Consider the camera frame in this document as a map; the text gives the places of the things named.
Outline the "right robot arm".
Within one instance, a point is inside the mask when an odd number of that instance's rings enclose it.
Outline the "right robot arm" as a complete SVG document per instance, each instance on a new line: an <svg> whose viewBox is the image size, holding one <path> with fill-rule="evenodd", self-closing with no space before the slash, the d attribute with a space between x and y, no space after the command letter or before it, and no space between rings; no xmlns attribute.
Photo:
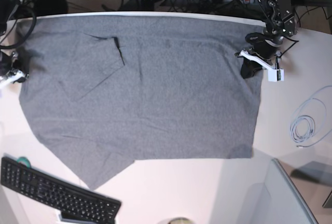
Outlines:
<svg viewBox="0 0 332 224"><path fill-rule="evenodd" d="M7 23L16 13L25 11L32 17L29 30L19 41L12 45L1 45L1 88L11 83L23 83L29 77L29 73L18 58L16 49L23 45L31 35L37 17L34 10L29 6L24 6L23 2L24 0L1 0L1 36L7 37L12 32L12 30L7 30Z"/></svg>

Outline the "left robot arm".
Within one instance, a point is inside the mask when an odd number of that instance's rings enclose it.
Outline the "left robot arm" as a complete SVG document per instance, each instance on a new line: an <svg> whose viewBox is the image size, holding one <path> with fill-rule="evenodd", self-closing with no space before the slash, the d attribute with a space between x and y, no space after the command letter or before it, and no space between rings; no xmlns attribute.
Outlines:
<svg viewBox="0 0 332 224"><path fill-rule="evenodd" d="M236 53L237 57L243 59L241 76L243 79L249 79L265 69L269 81L283 81L284 69L280 68L280 61L286 51L281 51L280 47L285 39L293 45L298 43L291 39L297 33L292 0L255 1L265 17L263 22L266 26L262 32L247 34L245 41L250 46Z"/></svg>

